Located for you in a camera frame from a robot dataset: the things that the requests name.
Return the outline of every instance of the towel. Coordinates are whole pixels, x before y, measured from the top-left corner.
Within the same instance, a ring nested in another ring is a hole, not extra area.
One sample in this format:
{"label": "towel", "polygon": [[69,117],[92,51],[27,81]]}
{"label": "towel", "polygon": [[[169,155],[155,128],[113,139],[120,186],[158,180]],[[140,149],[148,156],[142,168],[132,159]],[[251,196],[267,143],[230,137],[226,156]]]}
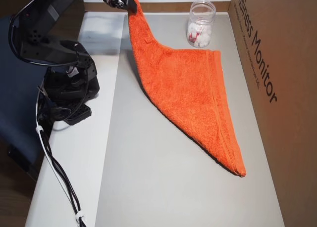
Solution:
{"label": "towel", "polygon": [[135,2],[137,13],[129,12],[130,40],[149,99],[220,164],[245,176],[227,104],[220,51],[161,45],[153,37],[139,1]]}

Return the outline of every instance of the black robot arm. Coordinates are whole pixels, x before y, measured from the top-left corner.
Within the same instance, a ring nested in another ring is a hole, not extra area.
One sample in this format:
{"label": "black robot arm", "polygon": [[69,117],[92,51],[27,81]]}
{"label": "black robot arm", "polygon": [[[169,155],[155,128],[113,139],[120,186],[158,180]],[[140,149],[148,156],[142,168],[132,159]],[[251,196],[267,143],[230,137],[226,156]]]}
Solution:
{"label": "black robot arm", "polygon": [[[70,125],[91,115],[84,103],[99,91],[93,59],[79,43],[48,35],[59,17],[76,0],[32,0],[12,17],[9,45],[22,61],[48,66],[44,79],[46,96],[54,104],[50,117]],[[111,7],[136,12],[134,0],[104,0]],[[68,73],[51,69],[71,66]]]}

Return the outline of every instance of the clear plastic jar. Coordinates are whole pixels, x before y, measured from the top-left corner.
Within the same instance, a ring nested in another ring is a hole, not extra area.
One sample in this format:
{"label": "clear plastic jar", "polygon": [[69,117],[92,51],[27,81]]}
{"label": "clear plastic jar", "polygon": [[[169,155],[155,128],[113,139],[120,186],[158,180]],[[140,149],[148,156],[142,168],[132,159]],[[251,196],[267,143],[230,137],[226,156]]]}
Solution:
{"label": "clear plastic jar", "polygon": [[189,44],[197,48],[208,46],[215,15],[216,7],[212,3],[204,0],[193,2],[187,27]]}

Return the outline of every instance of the wooden floor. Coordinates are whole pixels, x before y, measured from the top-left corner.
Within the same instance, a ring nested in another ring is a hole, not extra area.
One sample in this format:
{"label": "wooden floor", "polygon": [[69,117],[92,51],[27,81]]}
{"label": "wooden floor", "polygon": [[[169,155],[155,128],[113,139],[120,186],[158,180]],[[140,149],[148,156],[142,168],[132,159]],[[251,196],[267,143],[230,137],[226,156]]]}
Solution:
{"label": "wooden floor", "polygon": [[36,183],[6,152],[0,141],[0,226],[23,227]]}

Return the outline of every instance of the brown cardboard box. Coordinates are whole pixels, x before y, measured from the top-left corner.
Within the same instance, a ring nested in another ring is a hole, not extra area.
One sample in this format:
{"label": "brown cardboard box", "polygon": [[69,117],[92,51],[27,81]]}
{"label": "brown cardboard box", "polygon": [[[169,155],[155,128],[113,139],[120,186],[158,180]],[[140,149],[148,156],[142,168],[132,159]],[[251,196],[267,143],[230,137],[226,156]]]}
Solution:
{"label": "brown cardboard box", "polygon": [[229,16],[286,227],[317,226],[317,0],[231,0]]}

